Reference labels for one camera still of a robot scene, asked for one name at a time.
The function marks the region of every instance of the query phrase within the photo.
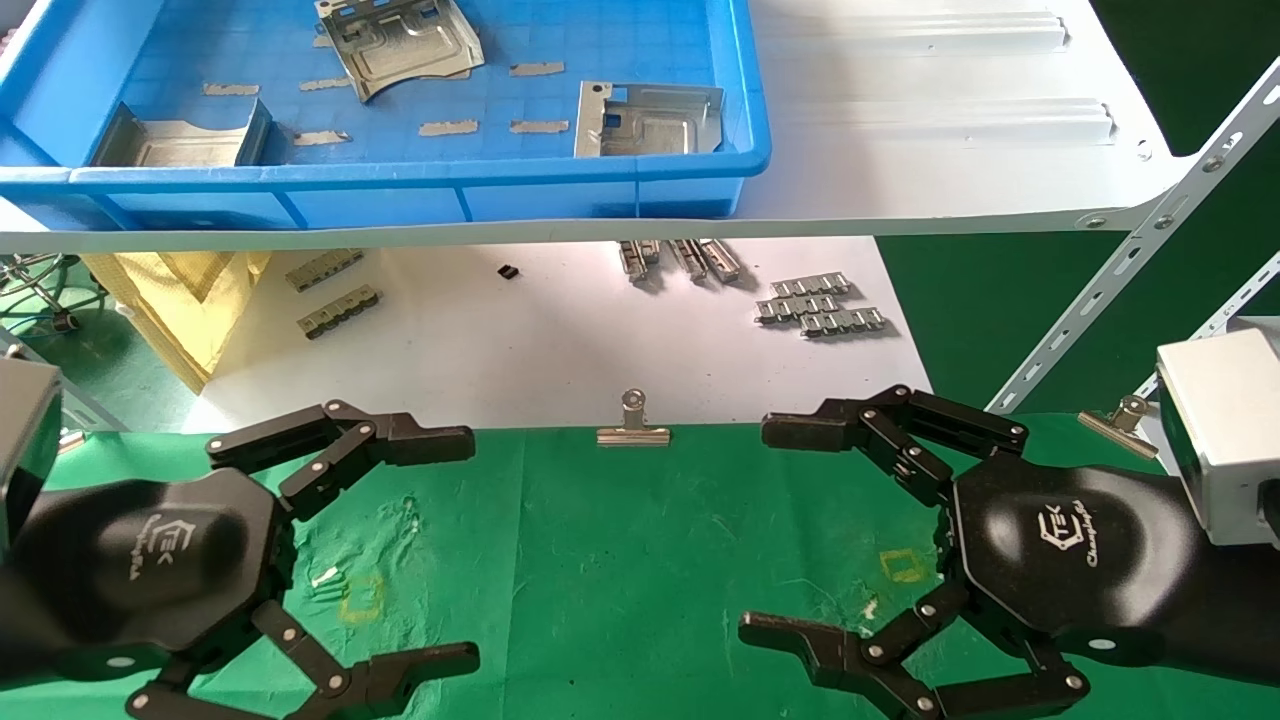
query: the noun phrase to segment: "blue grid pattern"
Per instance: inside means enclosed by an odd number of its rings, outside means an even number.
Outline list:
[[[145,120],[243,127],[251,97],[205,96],[205,83],[257,85],[294,132],[334,129],[351,142],[273,143],[264,164],[571,158],[579,85],[716,85],[707,3],[717,0],[456,0],[485,64],[468,79],[411,79],[361,105],[351,87],[301,91],[343,76],[332,47],[314,47],[311,0],[168,0],[122,100]],[[521,63],[563,61],[553,76],[511,77]],[[480,120],[472,135],[421,137],[419,126]],[[517,135],[511,120],[570,120],[568,132]]]

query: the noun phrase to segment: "sheet metal part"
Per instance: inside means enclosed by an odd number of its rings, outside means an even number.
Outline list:
[[[622,270],[631,282],[640,282],[649,277],[649,266],[644,261],[640,243],[634,240],[618,242],[618,258],[622,260]]]
[[[631,388],[622,393],[622,427],[595,430],[595,445],[600,447],[667,447],[671,430],[644,424],[644,392]]]
[[[330,250],[284,273],[284,279],[293,290],[302,292],[355,265],[364,256],[364,250]]]
[[[1155,460],[1160,455],[1160,448],[1133,434],[1138,429],[1138,421],[1142,420],[1148,409],[1149,405],[1142,397],[1126,395],[1120,400],[1120,406],[1106,418],[1100,418],[1088,411],[1080,413],[1076,418],[1085,428],[1106,437],[1129,452],[1147,460]]]
[[[769,283],[774,297],[804,297],[806,295],[845,295],[854,287],[844,273],[823,273],[790,281]]]
[[[453,0],[317,0],[315,8],[316,32],[329,37],[361,102],[406,79],[484,64],[480,37]]]
[[[369,307],[378,305],[378,291],[362,284],[338,300],[298,320],[298,327],[307,340],[315,340],[355,318]]]
[[[733,258],[733,254],[728,251],[728,247],[719,240],[699,240],[699,247],[703,251],[703,258],[707,260],[707,265],[716,274],[716,278],[722,283],[735,283],[742,277],[742,265]]]
[[[689,279],[699,282],[707,278],[707,260],[695,240],[668,240],[671,251],[676,254],[676,261],[681,269],[689,273]]]
[[[806,338],[884,329],[884,316],[876,307],[856,307],[800,316],[800,334]]]
[[[95,168],[228,168],[255,165],[274,127],[261,100],[237,129],[205,129],[184,120],[140,120],[120,102],[93,150]]]
[[[829,295],[814,295],[810,297],[774,297],[755,302],[755,322],[762,325],[776,323],[788,323],[799,320],[801,315],[815,315],[818,313],[836,313],[840,305]]]
[[[723,99],[724,91],[710,86],[586,81],[573,156],[712,152],[722,141]]]

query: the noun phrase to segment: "white shelf board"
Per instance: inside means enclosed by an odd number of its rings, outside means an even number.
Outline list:
[[[753,0],[773,160],[727,220],[0,233],[18,251],[1132,229],[1181,178],[1082,0]],[[4,223],[6,231],[24,229]]]
[[[648,395],[653,424],[753,423],[893,383],[929,389],[870,237],[728,245],[758,287],[694,286],[666,251],[662,287],[632,287],[617,243],[596,242],[371,250],[297,293],[284,273],[315,252],[276,254],[184,432],[335,397],[425,425],[506,428],[617,425],[630,387]],[[504,264],[521,274],[500,278]],[[884,332],[806,341],[753,322],[768,282],[832,270],[855,284],[844,306],[879,307]],[[298,318],[362,283],[381,291],[378,306],[302,336]]]

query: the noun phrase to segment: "white table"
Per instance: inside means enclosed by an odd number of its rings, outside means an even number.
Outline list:
[[[297,293],[284,273],[316,252],[280,252],[184,430],[333,397],[426,425],[504,428],[617,425],[630,387],[648,393],[655,424],[750,423],[897,382],[929,388],[870,237],[727,242],[754,284],[695,286],[666,254],[659,282],[632,287],[617,243],[591,242],[371,250]],[[499,277],[504,264],[520,277]],[[879,307],[884,332],[806,341],[753,322],[768,282],[832,270],[855,284],[845,307]],[[362,283],[381,291],[376,307],[302,336],[298,318]]]

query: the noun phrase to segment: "metal bracket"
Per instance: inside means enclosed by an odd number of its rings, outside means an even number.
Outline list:
[[[667,447],[671,430],[644,424],[644,392],[631,388],[622,393],[622,427],[595,430],[600,447]]]
[[[274,126],[261,100],[238,129],[205,129],[184,120],[140,120],[120,102],[106,124],[90,167],[228,168],[256,165]]]
[[[997,414],[1015,411],[1071,345],[1084,334],[1094,318],[1107,309],[1147,260],[1164,246],[1169,236],[1208,197],[1253,143],[1262,138],[1280,117],[1276,87],[1280,87],[1280,58],[1271,63],[1267,72],[1262,73],[1231,114],[1222,120],[1217,132],[1201,149],[1188,173],[1165,193],[1147,219],[1124,238],[1062,316],[996,392],[987,404],[987,411]]]
[[[453,0],[317,0],[316,32],[329,37],[361,102],[416,77],[484,64],[475,28]]]
[[[724,91],[710,86],[586,81],[573,156],[713,152],[721,145],[723,100]]]

